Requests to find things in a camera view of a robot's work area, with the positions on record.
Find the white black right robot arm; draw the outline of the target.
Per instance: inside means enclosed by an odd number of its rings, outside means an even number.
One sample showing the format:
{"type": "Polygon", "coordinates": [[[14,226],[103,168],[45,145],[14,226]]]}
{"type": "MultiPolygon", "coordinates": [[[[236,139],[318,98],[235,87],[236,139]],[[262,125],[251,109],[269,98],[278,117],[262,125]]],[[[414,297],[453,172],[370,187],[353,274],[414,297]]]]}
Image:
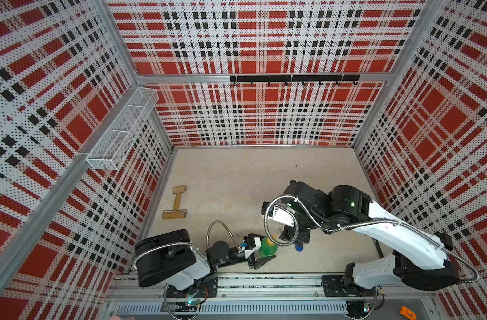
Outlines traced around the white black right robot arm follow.
{"type": "Polygon", "coordinates": [[[301,181],[291,181],[283,197],[272,205],[263,205],[262,213],[283,224],[282,241],[298,247],[310,242],[313,229],[327,235],[354,231],[390,247],[393,252],[378,260],[346,265],[345,275],[335,288],[348,295],[401,283],[436,291],[461,281],[457,264],[449,258],[453,244],[446,233],[416,231],[355,187],[338,185],[324,193],[301,181]]]}

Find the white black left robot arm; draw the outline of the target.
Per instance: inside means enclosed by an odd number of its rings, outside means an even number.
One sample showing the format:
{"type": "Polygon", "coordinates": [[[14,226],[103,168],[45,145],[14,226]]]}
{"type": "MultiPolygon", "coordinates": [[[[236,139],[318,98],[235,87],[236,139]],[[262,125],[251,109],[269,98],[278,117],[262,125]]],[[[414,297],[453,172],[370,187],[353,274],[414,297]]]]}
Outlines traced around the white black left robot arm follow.
{"type": "Polygon", "coordinates": [[[188,231],[180,229],[137,243],[133,268],[140,287],[165,283],[183,291],[216,278],[222,267],[246,263],[250,269],[260,269],[276,258],[264,253],[267,244],[264,236],[250,233],[235,247],[217,241],[201,251],[190,241],[188,231]]]}

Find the green plastic soda bottle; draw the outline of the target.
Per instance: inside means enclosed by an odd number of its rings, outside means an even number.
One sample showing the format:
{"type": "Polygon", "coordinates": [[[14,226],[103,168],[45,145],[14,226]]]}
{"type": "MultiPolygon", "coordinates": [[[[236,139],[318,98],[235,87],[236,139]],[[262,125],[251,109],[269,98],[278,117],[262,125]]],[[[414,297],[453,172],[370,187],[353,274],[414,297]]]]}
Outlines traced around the green plastic soda bottle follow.
{"type": "Polygon", "coordinates": [[[278,246],[268,237],[261,241],[261,248],[259,249],[260,257],[275,256],[278,246]]]}

